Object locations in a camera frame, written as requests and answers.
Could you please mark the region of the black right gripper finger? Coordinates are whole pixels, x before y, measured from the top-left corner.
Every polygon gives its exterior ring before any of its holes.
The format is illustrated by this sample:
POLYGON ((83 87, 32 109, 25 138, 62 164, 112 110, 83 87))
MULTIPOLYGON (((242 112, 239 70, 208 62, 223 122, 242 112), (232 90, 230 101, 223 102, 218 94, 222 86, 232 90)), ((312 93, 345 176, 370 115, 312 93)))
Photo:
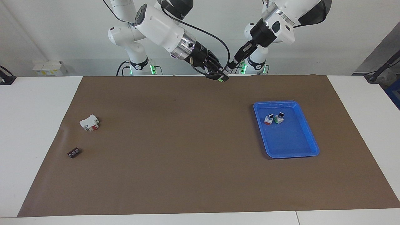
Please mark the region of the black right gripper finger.
POLYGON ((226 81, 226 75, 223 72, 218 72, 215 74, 206 74, 206 78, 211 79, 213 81, 220 81, 220 82, 225 82, 226 81))
POLYGON ((224 66, 220 64, 219 59, 210 59, 210 74, 220 74, 224 72, 224 66))

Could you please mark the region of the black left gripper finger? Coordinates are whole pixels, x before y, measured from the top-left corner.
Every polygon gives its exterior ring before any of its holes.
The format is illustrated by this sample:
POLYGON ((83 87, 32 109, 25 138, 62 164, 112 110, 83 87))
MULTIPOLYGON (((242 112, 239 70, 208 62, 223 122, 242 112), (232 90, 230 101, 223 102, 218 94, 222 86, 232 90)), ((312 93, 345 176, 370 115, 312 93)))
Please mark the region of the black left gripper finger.
POLYGON ((232 70, 234 70, 242 61, 246 60, 246 58, 248 58, 253 52, 254 49, 239 49, 232 60, 232 70))
POLYGON ((236 68, 243 60, 245 60, 249 55, 251 55, 251 46, 244 45, 238 49, 234 58, 227 65, 227 71, 231 72, 234 68, 236 68))

